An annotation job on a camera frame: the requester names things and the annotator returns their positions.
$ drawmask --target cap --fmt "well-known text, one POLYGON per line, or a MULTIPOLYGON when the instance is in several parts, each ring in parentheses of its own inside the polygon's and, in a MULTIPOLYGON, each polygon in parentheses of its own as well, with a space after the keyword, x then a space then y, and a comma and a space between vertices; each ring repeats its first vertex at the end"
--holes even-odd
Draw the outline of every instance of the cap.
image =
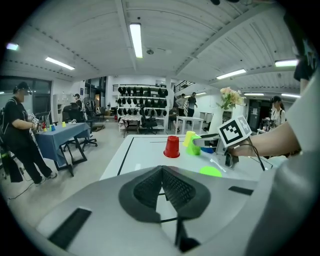
POLYGON ((273 97, 270 99, 270 102, 271 102, 271 103, 281 102, 281 98, 280 98, 279 96, 273 96, 273 97))
POLYGON ((13 89, 13 93, 17 93, 18 90, 23 90, 24 91, 24 95, 32 95, 32 91, 30 90, 30 87, 28 86, 28 84, 26 82, 21 82, 19 83, 14 89, 13 89))

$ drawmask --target black chair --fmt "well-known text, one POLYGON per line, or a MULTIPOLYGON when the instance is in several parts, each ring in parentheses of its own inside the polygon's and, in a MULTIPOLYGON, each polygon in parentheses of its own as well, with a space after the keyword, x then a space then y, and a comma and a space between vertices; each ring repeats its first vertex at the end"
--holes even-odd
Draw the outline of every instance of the black chair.
POLYGON ((156 122, 156 119, 151 118, 151 117, 150 118, 146 118, 145 110, 144 110, 145 109, 145 105, 144 104, 141 106, 140 109, 141 109, 141 114, 142 114, 141 126, 142 126, 142 128, 146 128, 147 129, 145 134, 150 132, 150 133, 153 133, 155 135, 155 133, 153 132, 153 130, 154 130, 153 127, 158 126, 158 124, 156 122))
MULTIPOLYGON (((66 119, 67 122, 76 120, 77 123, 87 123, 90 126, 90 134, 92 134, 92 128, 93 128, 93 120, 85 120, 83 112, 79 109, 79 106, 76 103, 71 103, 70 106, 65 106, 63 108, 62 112, 62 120, 66 119)), ((84 138, 84 141, 80 142, 80 145, 83 144, 82 150, 84 150, 85 146, 88 144, 93 144, 96 147, 98 146, 97 139, 95 138, 84 138)), ((63 151, 66 151, 66 147, 69 147, 69 144, 75 144, 74 140, 69 140, 65 144, 63 151)))

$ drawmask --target ceiling light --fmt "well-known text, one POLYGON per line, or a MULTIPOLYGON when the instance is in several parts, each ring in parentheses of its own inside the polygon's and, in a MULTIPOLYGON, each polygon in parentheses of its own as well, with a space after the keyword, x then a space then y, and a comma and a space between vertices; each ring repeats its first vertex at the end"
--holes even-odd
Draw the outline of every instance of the ceiling light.
POLYGON ((245 96, 264 96, 263 93, 244 93, 245 96))
POLYGON ((142 43, 141 43, 141 24, 131 23, 130 24, 131 37, 133 42, 133 47, 135 51, 135 56, 137 58, 142 58, 142 43))
POLYGON ((54 58, 47 57, 45 60, 48 61, 48 62, 52 62, 54 64, 57 64, 57 65, 59 65, 61 67, 67 68, 69 70, 74 70, 75 69, 74 67, 69 66, 67 64, 64 64, 64 63, 62 63, 62 62, 60 62, 58 60, 55 60, 54 58))
POLYGON ((242 73, 246 73, 246 71, 244 69, 240 69, 238 71, 234 71, 234 72, 231 72, 228 74, 217 76, 216 79, 224 79, 224 78, 232 77, 232 76, 239 75, 242 73))
POLYGON ((295 67, 298 64, 297 59, 279 60, 275 63, 276 67, 295 67))
POLYGON ((301 96, 298 94, 287 94, 287 93, 282 93, 281 96, 283 97, 290 97, 290 98, 300 98, 301 96))
POLYGON ((19 45, 16 44, 16 43, 10 42, 10 43, 8 43, 8 44, 6 45, 6 48, 7 48, 8 50, 14 50, 14 51, 16 51, 16 50, 18 50, 19 45))

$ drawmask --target cable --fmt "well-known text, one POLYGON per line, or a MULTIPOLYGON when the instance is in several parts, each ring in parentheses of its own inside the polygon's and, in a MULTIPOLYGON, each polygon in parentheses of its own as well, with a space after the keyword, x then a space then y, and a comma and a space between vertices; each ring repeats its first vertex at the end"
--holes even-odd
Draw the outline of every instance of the cable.
POLYGON ((250 144, 249 144, 249 143, 241 144, 241 145, 238 145, 238 146, 236 146, 236 147, 234 147, 234 148, 241 147, 241 146, 250 146, 250 147, 252 147, 252 148, 253 148, 253 151, 254 151, 254 153, 255 153, 255 155, 256 155, 256 157, 258 158, 258 160, 259 160, 259 162, 260 162, 260 165, 261 165, 262 170, 265 171, 266 168, 265 168, 264 164, 262 163, 262 161, 261 161, 261 159, 260 159, 260 156, 259 156, 259 153, 258 153, 257 148, 252 144, 252 141, 251 141, 250 137, 248 137, 248 140, 249 140, 250 144))
POLYGON ((24 192, 26 192, 32 184, 35 184, 34 182, 32 182, 22 193, 18 194, 16 197, 13 197, 13 198, 8 198, 8 200, 12 200, 12 199, 16 199, 17 197, 21 196, 24 192))

